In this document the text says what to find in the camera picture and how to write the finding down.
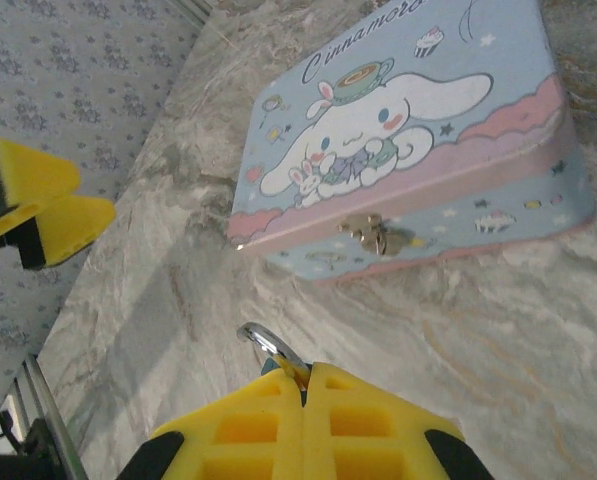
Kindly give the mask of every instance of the tin box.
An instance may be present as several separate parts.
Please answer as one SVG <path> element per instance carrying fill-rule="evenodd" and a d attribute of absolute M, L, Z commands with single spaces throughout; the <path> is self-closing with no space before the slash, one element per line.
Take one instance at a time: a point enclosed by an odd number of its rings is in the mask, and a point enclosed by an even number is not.
<path fill-rule="evenodd" d="M 594 213 L 537 0 L 388 2 L 255 102 L 228 236 L 309 280 Z"/>

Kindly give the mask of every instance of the heart illustration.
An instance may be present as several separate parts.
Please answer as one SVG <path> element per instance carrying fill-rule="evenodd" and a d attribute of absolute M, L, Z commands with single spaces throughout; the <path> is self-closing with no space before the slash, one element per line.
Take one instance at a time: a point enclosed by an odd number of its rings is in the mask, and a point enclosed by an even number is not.
<path fill-rule="evenodd" d="M 251 167 L 249 170 L 247 170 L 245 177 L 247 177 L 249 183 L 256 183 L 256 181 L 262 175 L 262 172 L 262 165 L 256 165 L 255 167 Z"/>

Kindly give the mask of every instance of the gray marble countertop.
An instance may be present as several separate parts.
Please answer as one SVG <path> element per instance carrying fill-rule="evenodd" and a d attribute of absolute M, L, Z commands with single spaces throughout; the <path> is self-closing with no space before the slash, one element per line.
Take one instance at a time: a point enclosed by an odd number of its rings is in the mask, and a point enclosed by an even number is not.
<path fill-rule="evenodd" d="M 92 479 L 244 386 L 261 321 L 455 419 L 499 479 L 597 479 L 597 220 L 557 241 L 316 287 L 224 235 L 258 92 L 371 9 L 217 0 L 40 355 Z M 597 195 L 597 0 L 545 2 Z"/>

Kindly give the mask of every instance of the white cartoon dog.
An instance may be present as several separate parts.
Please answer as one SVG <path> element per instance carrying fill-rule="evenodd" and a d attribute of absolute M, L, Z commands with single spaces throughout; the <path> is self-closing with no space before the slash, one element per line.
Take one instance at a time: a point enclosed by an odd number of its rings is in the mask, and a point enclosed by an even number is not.
<path fill-rule="evenodd" d="M 403 130 L 409 118 L 438 121 L 461 115 L 478 105 L 493 84 L 486 74 L 437 82 L 411 73 L 383 83 L 382 76 L 391 66 L 393 60 L 389 59 L 364 65 L 335 86 L 320 82 L 323 98 L 310 106 L 307 118 L 315 118 L 323 109 L 325 113 L 302 132 L 280 164 L 263 177 L 261 193 L 278 195 L 293 182 L 306 197 L 301 205 L 307 207 L 321 199 L 371 186 L 393 170 L 411 168 L 427 156 L 434 136 L 420 126 Z M 373 83 L 367 82 L 367 72 L 373 72 Z M 359 79 L 365 83 L 351 90 Z M 309 196 L 303 193 L 305 180 L 298 181 L 292 170 L 305 170 L 304 162 L 317 166 L 322 175 L 308 173 L 307 178 L 318 179 L 309 180 L 314 182 L 309 185 L 318 182 L 315 189 L 310 187 Z"/>

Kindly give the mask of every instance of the floral wallpaper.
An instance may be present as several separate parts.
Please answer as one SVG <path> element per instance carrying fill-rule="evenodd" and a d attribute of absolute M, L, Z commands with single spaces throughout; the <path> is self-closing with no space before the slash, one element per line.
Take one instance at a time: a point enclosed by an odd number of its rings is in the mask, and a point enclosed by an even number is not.
<path fill-rule="evenodd" d="M 167 0 L 0 0 L 0 136 L 80 166 L 115 199 L 199 32 Z M 26 272 L 0 250 L 0 405 L 86 252 Z"/>

